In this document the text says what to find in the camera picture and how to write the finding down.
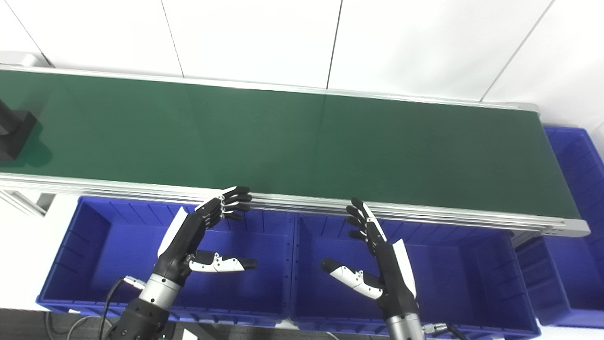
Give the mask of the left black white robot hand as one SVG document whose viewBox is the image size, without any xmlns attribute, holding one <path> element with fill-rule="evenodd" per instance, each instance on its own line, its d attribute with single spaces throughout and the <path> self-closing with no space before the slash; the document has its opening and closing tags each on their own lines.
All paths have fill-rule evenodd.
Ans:
<svg viewBox="0 0 604 340">
<path fill-rule="evenodd" d="M 257 267 L 253 258 L 220 255 L 198 247 L 207 230 L 224 219 L 242 221 L 252 200 L 248 187 L 231 187 L 205 200 L 195 210 L 177 211 L 158 249 L 151 277 L 184 286 L 192 272 L 241 272 Z"/>
</svg>

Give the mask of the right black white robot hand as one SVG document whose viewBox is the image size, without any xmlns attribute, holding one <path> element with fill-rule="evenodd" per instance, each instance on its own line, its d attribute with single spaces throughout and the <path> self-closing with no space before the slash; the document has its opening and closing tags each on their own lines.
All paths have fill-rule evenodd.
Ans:
<svg viewBox="0 0 604 340">
<path fill-rule="evenodd" d="M 321 269 L 355 292 L 375 300 L 384 320 L 418 314 L 416 282 L 404 241 L 390 243 L 378 218 L 362 200 L 352 198 L 346 211 L 346 222 L 355 227 L 349 231 L 349 237 L 366 244 L 376 260 L 379 275 L 357 270 L 330 257 L 321 260 Z"/>
</svg>

